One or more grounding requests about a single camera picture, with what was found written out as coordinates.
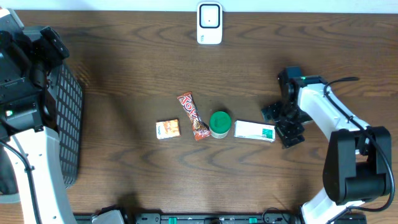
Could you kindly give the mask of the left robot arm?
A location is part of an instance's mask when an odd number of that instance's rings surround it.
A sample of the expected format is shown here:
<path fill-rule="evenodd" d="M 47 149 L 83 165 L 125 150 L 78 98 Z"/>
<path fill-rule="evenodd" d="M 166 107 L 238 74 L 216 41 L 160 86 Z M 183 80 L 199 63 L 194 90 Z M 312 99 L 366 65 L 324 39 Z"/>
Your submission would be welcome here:
<path fill-rule="evenodd" d="M 67 188 L 80 155 L 83 89 L 51 27 L 1 9 L 1 202 L 26 223 L 75 223 Z"/>

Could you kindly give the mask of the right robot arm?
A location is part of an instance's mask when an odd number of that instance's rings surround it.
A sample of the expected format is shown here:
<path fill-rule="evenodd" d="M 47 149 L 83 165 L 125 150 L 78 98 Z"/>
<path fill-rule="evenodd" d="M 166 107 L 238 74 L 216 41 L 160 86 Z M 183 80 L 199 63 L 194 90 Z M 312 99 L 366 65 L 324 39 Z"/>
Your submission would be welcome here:
<path fill-rule="evenodd" d="M 262 214 L 280 215 L 282 223 L 366 223 L 361 213 L 367 202 L 386 196 L 393 203 L 396 185 L 392 171 L 392 139 L 383 126 L 372 127 L 352 113 L 333 93 L 332 82 L 304 76 L 300 67 L 286 67 L 277 76 L 282 99 L 262 110 L 273 121 L 284 147 L 304 142 L 304 124 L 313 121 L 328 140 L 323 188 L 300 207 L 298 214 L 269 208 Z"/>

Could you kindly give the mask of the small orange snack box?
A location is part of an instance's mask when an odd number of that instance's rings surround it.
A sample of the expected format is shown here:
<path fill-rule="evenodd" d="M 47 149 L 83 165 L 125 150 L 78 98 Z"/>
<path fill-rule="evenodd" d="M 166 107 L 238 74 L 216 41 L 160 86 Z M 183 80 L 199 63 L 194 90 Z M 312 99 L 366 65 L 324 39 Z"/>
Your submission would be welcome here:
<path fill-rule="evenodd" d="M 155 128 L 157 139 L 168 139 L 180 136 L 180 128 L 177 119 L 156 122 Z"/>

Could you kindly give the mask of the red Top chocolate bar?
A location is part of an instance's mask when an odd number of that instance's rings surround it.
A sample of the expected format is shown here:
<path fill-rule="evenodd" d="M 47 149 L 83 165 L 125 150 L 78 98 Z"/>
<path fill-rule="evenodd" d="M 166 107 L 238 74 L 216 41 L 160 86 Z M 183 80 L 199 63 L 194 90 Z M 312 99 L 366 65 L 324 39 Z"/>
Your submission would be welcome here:
<path fill-rule="evenodd" d="M 188 91 L 178 96 L 177 99 L 192 123 L 192 130 L 195 140 L 199 141 L 210 136 L 210 130 L 201 120 L 201 117 L 198 114 L 196 104 L 193 100 L 192 92 Z"/>

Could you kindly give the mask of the white green carton box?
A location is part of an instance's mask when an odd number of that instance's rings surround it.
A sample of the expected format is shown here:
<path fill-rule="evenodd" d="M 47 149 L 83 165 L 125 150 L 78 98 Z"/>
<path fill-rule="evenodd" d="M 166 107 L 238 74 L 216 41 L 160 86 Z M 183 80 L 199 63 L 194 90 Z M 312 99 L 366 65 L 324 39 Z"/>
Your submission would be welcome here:
<path fill-rule="evenodd" d="M 234 136 L 237 138 L 275 141 L 275 126 L 237 120 L 234 124 Z"/>

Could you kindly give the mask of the green lid jar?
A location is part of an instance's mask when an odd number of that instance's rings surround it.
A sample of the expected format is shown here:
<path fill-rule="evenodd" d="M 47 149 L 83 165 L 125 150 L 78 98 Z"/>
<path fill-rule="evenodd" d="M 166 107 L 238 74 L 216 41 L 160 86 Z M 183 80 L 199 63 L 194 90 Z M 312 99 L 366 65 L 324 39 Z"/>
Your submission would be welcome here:
<path fill-rule="evenodd" d="M 224 111 L 217 111 L 210 117 L 210 133 L 216 139 L 225 138 L 231 129 L 232 119 L 230 115 Z"/>

